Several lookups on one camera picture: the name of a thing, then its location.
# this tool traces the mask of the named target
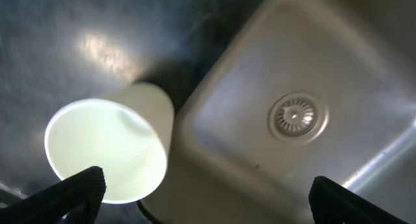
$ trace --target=drain strainer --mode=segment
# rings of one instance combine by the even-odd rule
[[[316,138],[328,121],[326,107],[312,95],[292,93],[270,111],[269,127],[280,140],[307,143]]]

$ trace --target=sink basin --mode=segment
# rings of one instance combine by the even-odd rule
[[[323,175],[416,222],[416,69],[336,0],[266,0],[180,111],[174,143],[291,223]]]

